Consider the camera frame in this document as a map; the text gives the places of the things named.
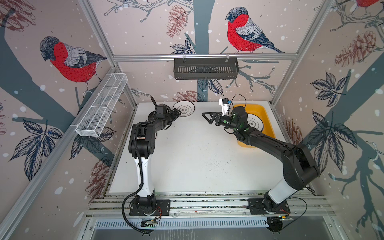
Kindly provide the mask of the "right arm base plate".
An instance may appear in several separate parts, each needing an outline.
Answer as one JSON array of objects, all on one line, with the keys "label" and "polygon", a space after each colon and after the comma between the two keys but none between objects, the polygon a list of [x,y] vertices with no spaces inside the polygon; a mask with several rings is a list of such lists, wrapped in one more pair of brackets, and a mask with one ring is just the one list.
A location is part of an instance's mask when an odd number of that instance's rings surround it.
[{"label": "right arm base plate", "polygon": [[261,198],[248,199],[251,215],[290,215],[291,211],[287,201],[276,204],[272,200]]}]

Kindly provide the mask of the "white plate grey emblem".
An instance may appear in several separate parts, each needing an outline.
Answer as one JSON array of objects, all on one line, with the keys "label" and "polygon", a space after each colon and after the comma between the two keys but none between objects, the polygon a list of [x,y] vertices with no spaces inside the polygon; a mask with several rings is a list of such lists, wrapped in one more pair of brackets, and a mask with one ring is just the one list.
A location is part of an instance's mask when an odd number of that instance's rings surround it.
[{"label": "white plate grey emblem", "polygon": [[261,118],[253,114],[248,114],[248,125],[257,129],[260,132],[264,130],[264,123]]}]

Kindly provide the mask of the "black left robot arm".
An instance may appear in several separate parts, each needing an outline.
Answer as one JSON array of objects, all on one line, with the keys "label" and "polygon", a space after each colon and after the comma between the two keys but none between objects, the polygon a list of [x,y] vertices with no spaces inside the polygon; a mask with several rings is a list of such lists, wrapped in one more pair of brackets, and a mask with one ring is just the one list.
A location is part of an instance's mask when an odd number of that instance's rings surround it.
[{"label": "black left robot arm", "polygon": [[177,109],[160,104],[155,106],[146,121],[132,126],[129,152],[136,163],[139,187],[134,193],[131,209],[143,215],[152,214],[157,210],[150,165],[150,157],[155,151],[156,134],[168,129],[181,114]]}]

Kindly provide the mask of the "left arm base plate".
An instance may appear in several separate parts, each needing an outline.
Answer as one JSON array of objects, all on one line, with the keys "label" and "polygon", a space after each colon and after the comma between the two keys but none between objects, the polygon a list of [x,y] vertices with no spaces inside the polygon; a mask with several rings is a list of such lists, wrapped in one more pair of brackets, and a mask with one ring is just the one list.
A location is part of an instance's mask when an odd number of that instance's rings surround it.
[{"label": "left arm base plate", "polygon": [[168,216],[170,214],[171,201],[170,200],[156,200],[145,206],[138,201],[133,200],[130,204],[129,216],[131,217],[159,217]]}]

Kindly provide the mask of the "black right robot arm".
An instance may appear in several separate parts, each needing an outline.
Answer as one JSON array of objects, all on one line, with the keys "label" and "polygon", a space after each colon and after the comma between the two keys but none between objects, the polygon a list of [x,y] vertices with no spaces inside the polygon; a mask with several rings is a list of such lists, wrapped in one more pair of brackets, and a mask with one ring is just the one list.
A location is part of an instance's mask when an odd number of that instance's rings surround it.
[{"label": "black right robot arm", "polygon": [[230,116],[219,112],[206,112],[202,116],[209,124],[233,130],[238,141],[261,149],[282,163],[283,178],[264,195],[264,209],[269,213],[276,212],[289,197],[321,174],[306,145],[282,142],[250,126],[248,113],[243,106],[235,107]]}]

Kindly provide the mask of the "small black plate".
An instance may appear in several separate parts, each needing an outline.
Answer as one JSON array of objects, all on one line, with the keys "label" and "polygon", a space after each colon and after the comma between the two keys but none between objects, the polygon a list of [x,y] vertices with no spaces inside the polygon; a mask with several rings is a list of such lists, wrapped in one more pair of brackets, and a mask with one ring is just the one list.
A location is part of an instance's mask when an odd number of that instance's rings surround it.
[{"label": "small black plate", "polygon": [[155,111],[153,111],[153,112],[151,112],[149,114],[148,121],[150,122],[150,121],[153,121],[153,120],[156,120],[156,119],[157,119],[157,111],[155,110]]}]

